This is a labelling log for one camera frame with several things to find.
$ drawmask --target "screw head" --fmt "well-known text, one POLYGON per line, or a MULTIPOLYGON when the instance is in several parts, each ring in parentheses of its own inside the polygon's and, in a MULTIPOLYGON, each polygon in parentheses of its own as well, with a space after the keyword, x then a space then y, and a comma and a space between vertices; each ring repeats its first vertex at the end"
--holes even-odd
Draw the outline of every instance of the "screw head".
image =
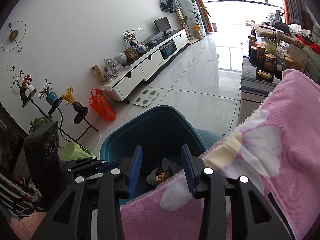
POLYGON ((112 170, 111 170, 111 174, 113 174, 113 175, 117 175, 117 174, 119 174, 120 172, 121 172, 121 170, 118 169, 118 168, 115 168, 115 169, 112 169, 112 170))
POLYGON ((243 183, 247 183, 249 181, 249 179, 246 176, 241 176, 239 180, 243 183))
POLYGON ((76 183, 81 183, 81 182, 84 182, 84 177, 82 176, 76 177, 76 183))
POLYGON ((210 174, 213 173, 213 169, 211 169, 211 168, 204 168, 203 172, 204 172, 205 174, 210 175, 210 174))

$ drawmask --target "flower pattern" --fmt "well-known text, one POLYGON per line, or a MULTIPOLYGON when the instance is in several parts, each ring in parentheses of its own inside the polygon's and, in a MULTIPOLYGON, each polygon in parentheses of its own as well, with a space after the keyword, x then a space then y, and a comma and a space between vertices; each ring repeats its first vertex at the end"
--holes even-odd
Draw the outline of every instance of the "flower pattern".
MULTIPOLYGON (((245 175, 263 194, 264 188, 260 175, 268 177, 279 175, 278 155, 282 152, 280 129, 274 126, 259 127, 268 116, 268 110, 257 110, 225 139, 223 145, 213 149, 204 157, 205 165, 228 178, 237 179, 245 175)), ((160 206, 174 211, 184 206, 191 198, 185 174, 181 174, 166 186, 160 206)), ((228 197, 226 204, 228 215, 231 210, 228 197)))

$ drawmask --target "computer monitor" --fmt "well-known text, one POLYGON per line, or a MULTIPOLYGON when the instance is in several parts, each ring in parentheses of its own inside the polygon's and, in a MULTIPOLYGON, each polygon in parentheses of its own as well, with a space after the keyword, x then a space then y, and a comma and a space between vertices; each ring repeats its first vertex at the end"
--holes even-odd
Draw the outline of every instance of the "computer monitor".
POLYGON ((161 19, 155 20, 154 22, 159 32, 163 32, 165 36, 170 34, 166 32, 167 30, 171 29, 171 26, 167 17, 163 17, 161 19))

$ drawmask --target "green stool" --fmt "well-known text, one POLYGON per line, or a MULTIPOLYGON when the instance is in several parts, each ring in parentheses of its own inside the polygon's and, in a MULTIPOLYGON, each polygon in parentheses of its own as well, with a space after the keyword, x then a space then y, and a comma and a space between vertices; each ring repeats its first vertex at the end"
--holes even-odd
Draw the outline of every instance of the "green stool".
POLYGON ((85 159, 95 157, 89 150, 81 147, 75 142, 70 142, 62 153, 63 161, 72 161, 78 159, 85 159))

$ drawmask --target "curtain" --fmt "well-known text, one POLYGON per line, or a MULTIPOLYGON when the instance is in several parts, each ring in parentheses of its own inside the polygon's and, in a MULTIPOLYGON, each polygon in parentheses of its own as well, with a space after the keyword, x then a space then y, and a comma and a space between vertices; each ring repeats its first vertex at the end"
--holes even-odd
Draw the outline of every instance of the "curtain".
POLYGON ((289 15, 289 10, 288 10, 288 3, 287 0, 282 0, 283 1, 283 9, 284 9, 284 19, 285 19, 285 23, 287 25, 290 25, 290 15, 289 15))
POLYGON ((285 0, 285 3, 287 6, 287 17, 289 18, 287 24, 299 24, 303 27, 304 23, 302 21, 302 11, 304 8, 304 3, 302 0, 285 0))
MULTIPOLYGON (((204 3, 203 3, 202 0, 196 0, 196 3, 198 5, 198 8, 204 7, 204 3)), ((200 13, 201 13, 202 19, 203 19, 203 17, 208 16, 208 14, 205 11, 202 11, 202 10, 199 10, 199 11, 201 11, 200 13)), ((209 23, 209 22, 207 22, 205 20, 202 20, 202 22, 203 22, 203 26, 204 26, 205 32, 206 33, 213 33, 213 28, 212 28, 211 23, 209 23)))

